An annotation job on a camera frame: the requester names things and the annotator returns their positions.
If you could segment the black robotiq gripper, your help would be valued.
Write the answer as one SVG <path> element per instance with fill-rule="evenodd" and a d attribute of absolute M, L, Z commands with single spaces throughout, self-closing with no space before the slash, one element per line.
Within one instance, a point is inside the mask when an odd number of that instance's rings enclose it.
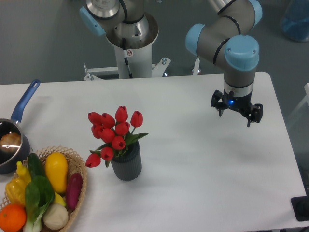
<path fill-rule="evenodd" d="M 243 112 L 242 115 L 247 119 L 247 127 L 250 127 L 252 123 L 260 123 L 263 117 L 263 105 L 251 104 L 252 91 L 241 92 L 240 90 L 226 90 L 224 93 L 219 90 L 215 90 L 211 97 L 211 107 L 218 111 L 218 116 L 221 117 L 225 109 L 230 109 L 236 112 Z"/>

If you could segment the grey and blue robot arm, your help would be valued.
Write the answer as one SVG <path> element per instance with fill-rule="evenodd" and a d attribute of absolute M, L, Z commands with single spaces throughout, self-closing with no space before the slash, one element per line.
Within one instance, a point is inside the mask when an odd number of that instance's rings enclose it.
<path fill-rule="evenodd" d="M 258 123 L 263 106 L 251 96 L 259 62 L 259 44 L 248 32 L 261 20 L 256 0 L 213 0 L 218 19 L 211 25 L 193 25 L 185 47 L 224 71 L 224 89 L 216 90 L 211 106 L 240 113 L 249 124 Z M 79 14 L 88 29 L 105 35 L 114 46 L 119 77 L 152 76 L 152 44 L 158 36 L 156 20 L 145 12 L 141 0 L 88 0 Z"/>

